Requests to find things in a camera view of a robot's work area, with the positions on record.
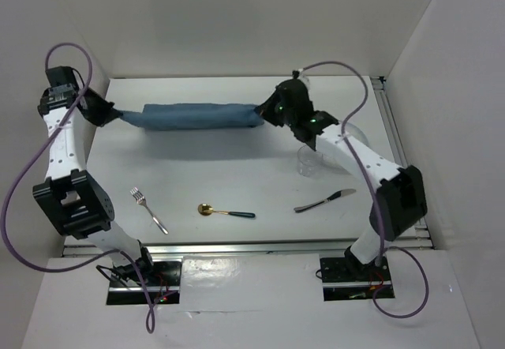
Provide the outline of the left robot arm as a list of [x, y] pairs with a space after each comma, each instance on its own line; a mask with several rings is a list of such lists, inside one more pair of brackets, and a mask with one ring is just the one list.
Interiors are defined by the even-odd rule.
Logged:
[[76, 86], [64, 84], [47, 89], [40, 100], [39, 114], [54, 139], [45, 180], [32, 188], [32, 195], [60, 235], [111, 250], [118, 278], [148, 284], [156, 268], [150, 253], [114, 221], [110, 197], [86, 169], [84, 117], [75, 109], [64, 119], [77, 95]]

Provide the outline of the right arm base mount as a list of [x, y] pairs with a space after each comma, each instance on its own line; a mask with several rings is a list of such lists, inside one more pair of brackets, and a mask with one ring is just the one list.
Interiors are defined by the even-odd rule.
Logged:
[[385, 257], [380, 267], [371, 264], [357, 274], [346, 267], [343, 257], [322, 257], [315, 276], [322, 282], [325, 302], [372, 299], [375, 291], [377, 298], [395, 298]]

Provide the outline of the blue cloth napkin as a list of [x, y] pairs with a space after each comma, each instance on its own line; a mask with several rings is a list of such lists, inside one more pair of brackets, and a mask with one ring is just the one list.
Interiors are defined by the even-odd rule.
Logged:
[[150, 103], [141, 112], [120, 111], [119, 118], [150, 131], [255, 128], [264, 124], [255, 108], [243, 103]]

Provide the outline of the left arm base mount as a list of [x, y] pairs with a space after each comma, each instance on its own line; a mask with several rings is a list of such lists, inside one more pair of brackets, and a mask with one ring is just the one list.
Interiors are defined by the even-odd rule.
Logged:
[[[158, 305], [180, 302], [181, 260], [155, 261], [153, 272], [145, 280], [150, 299]], [[109, 280], [108, 306], [146, 305], [139, 280], [122, 280], [109, 269], [104, 270]]]

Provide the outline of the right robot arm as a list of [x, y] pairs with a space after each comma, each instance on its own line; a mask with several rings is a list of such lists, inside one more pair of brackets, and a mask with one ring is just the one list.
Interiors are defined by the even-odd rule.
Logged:
[[346, 251], [344, 269], [350, 278], [363, 279], [372, 262], [427, 214], [421, 171], [385, 159], [355, 138], [343, 122], [315, 110], [303, 81], [281, 82], [255, 112], [273, 126], [288, 126], [296, 139], [336, 161], [372, 193], [369, 225]]

